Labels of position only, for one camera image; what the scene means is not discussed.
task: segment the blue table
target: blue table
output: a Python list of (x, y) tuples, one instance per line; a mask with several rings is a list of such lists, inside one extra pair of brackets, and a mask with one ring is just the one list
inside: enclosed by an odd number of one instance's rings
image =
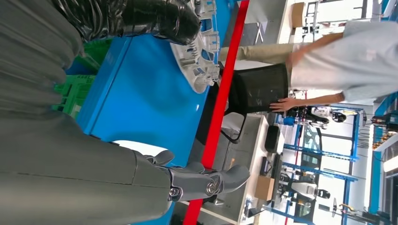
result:
[[(218, 0), (217, 27), (224, 39), (231, 9)], [(170, 44), (150, 35), (117, 38), (77, 118), (85, 133), (103, 141), (130, 140), (174, 152), (172, 165), (187, 163), (207, 91), (195, 93)], [(174, 205), (157, 220), (168, 224)]]

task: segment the white desk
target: white desk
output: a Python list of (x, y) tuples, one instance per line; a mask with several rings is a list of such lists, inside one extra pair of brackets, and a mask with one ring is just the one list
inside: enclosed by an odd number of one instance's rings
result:
[(254, 222), (254, 218), (246, 219), (244, 208), (247, 199), (252, 199), (252, 206), (256, 207), (257, 199), (254, 193), (257, 178), (260, 174), (261, 162), (267, 151), (264, 148), (267, 137), (268, 123), (264, 116), (248, 115), (239, 144), (232, 145), (227, 159), (227, 168), (233, 165), (245, 165), (249, 168), (251, 176), (240, 189), (229, 194), (218, 195), (218, 199), (224, 201), (224, 205), (216, 206), (205, 203), (201, 211), (222, 219), (234, 225), (248, 225)]

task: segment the person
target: person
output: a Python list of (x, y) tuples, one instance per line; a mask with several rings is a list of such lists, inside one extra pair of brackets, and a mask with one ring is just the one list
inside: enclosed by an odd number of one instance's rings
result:
[[(398, 24), (349, 21), (343, 33), (329, 34), (308, 45), (240, 47), (237, 60), (286, 63), (290, 87), (298, 90), (337, 90), (312, 99), (280, 99), (273, 112), (305, 105), (355, 102), (398, 90)], [(222, 60), (228, 52), (220, 52)]]

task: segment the green plastic crate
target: green plastic crate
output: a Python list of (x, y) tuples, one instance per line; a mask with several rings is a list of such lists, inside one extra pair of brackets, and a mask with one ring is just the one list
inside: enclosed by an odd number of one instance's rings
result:
[(84, 56), (79, 55), (76, 60), (87, 69), (97, 73), (111, 44), (111, 39), (86, 43), (84, 45)]
[(74, 119), (80, 112), (95, 75), (68, 75), (66, 82), (56, 85), (54, 90), (62, 95), (62, 102), (53, 109), (69, 114)]

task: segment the cardboard box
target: cardboard box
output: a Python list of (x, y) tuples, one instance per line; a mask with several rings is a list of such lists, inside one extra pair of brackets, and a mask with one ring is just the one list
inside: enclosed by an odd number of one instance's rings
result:
[(256, 192), (254, 197), (269, 201), (272, 199), (272, 191), (274, 190), (275, 180), (270, 177), (259, 176), (257, 179)]
[(291, 25), (293, 28), (303, 27), (305, 24), (304, 20), (304, 8), (306, 4), (304, 2), (294, 3), (291, 10)]

